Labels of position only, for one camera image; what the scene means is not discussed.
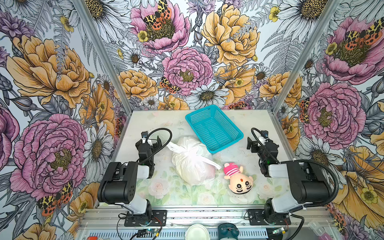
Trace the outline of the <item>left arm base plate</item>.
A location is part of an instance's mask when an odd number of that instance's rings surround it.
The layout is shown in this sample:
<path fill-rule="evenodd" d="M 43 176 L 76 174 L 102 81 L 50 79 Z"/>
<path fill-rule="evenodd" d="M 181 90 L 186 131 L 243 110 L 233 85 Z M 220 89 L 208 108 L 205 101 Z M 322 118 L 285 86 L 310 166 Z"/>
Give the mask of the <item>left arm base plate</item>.
<path fill-rule="evenodd" d="M 165 227 L 167 222 L 167 210 L 152 210 L 142 215 L 126 217 L 125 227 Z"/>

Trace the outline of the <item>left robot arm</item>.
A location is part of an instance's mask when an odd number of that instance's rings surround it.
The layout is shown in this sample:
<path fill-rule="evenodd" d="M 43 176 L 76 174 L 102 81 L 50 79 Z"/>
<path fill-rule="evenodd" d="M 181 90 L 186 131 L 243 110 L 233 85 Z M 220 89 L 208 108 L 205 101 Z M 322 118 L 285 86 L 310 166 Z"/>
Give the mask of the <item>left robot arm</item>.
<path fill-rule="evenodd" d="M 161 147 L 159 137 L 152 139 L 148 132 L 142 132 L 142 139 L 136 143 L 139 160 L 109 163 L 98 189 L 98 201 L 120 206 L 133 216 L 149 217 L 152 213 L 151 204 L 136 194 L 136 185 L 138 180 L 152 178 L 155 171 L 154 153 Z"/>

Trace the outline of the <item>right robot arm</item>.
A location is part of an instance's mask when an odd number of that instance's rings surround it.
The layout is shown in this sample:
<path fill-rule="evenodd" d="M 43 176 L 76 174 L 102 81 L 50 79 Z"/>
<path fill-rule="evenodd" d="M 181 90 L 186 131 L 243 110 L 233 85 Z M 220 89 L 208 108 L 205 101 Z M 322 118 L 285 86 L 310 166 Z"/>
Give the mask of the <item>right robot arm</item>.
<path fill-rule="evenodd" d="M 338 195 L 340 181 L 330 167 L 315 160 L 277 159 L 279 145 L 269 138 L 268 131 L 251 128 L 247 149 L 259 157 L 261 173 L 266 178 L 287 179 L 289 190 L 266 201 L 263 210 L 255 214 L 267 225 L 281 223 L 290 214 L 313 207 L 326 206 Z"/>

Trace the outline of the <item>white plastic bag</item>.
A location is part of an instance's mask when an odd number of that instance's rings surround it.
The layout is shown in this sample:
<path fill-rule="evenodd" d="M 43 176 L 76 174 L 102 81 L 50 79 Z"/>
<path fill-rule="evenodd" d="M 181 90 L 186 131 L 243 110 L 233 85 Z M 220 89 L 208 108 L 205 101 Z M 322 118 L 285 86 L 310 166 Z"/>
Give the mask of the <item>white plastic bag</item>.
<path fill-rule="evenodd" d="M 189 185 L 203 185 L 215 178 L 222 167 L 213 161 L 206 145 L 193 137 L 181 137 L 167 145 L 177 174 Z"/>

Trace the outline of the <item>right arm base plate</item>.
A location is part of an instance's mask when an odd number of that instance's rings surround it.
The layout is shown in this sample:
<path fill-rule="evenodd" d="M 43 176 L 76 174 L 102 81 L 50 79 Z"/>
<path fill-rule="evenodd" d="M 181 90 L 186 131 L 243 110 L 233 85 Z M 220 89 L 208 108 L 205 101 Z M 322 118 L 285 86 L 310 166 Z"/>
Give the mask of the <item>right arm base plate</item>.
<path fill-rule="evenodd" d="M 249 221 L 251 226 L 291 225 L 291 220 L 288 214 L 278 214 L 274 212 L 269 214 L 262 209 L 247 210 L 245 219 Z"/>

